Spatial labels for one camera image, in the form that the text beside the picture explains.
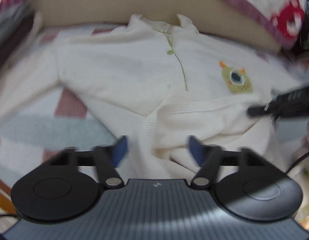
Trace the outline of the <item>cream knit zip cardigan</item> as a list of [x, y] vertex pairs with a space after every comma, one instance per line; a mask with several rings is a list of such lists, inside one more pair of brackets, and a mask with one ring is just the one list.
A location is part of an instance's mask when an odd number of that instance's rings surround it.
[[141, 178], [191, 179], [188, 137], [229, 150], [249, 147], [287, 168], [271, 118], [248, 107], [297, 89], [279, 59], [179, 25], [133, 15], [127, 26], [52, 42], [20, 60], [0, 87], [0, 123], [56, 85], [71, 90], [115, 136], [130, 137]]

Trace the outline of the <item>checkered pink grey bed sheet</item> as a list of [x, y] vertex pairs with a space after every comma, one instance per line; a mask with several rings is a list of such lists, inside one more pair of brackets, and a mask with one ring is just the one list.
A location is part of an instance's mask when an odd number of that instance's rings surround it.
[[[76, 35], [99, 35], [108, 33], [118, 24], [88, 24], [69, 28], [48, 28], [42, 31], [30, 47], [24, 52], [32, 53], [58, 41], [62, 38]], [[264, 62], [271, 65], [285, 66], [286, 62], [264, 51], [254, 50], [238, 42], [212, 36], [215, 40], [233, 45], [236, 48], [248, 50], [255, 56], [265, 56]], [[86, 105], [76, 98], [71, 91], [63, 87], [55, 87], [40, 95], [24, 109], [12, 114], [11, 118], [0, 125], [0, 179], [7, 185], [12, 185], [27, 172], [30, 172], [42, 162], [51, 158], [58, 150], [67, 146], [77, 146], [80, 150], [89, 150], [96, 145], [108, 145], [117, 136], [109, 126], [95, 117]], [[276, 125], [276, 135], [280, 148], [276, 151], [277, 161], [284, 160], [287, 165], [295, 157], [304, 154], [308, 149], [301, 149], [303, 137], [308, 136], [308, 118], [284, 119]], [[297, 220], [309, 217], [309, 174], [299, 165], [290, 175], [302, 187], [304, 200], [298, 212]]]

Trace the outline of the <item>beige bed headboard cushion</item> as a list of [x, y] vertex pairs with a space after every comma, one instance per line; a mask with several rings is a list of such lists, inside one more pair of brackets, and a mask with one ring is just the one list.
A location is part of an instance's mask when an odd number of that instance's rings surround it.
[[178, 24], [190, 18], [201, 33], [214, 34], [277, 53], [281, 45], [257, 22], [222, 0], [31, 0], [46, 27], [127, 23], [133, 14]]

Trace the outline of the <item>dark brown folded garment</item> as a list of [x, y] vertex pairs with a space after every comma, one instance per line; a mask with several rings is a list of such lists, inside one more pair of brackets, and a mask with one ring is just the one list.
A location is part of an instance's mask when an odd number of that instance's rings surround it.
[[0, 41], [0, 70], [12, 53], [28, 38], [35, 22], [35, 13], [27, 15], [18, 23], [11, 34]]

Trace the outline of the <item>grey folded garment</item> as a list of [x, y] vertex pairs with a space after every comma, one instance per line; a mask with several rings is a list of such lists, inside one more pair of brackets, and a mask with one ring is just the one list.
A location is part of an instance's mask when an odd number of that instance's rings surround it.
[[33, 16], [33, 9], [29, 5], [15, 5], [0, 13], [0, 46], [21, 25], [28, 16]]

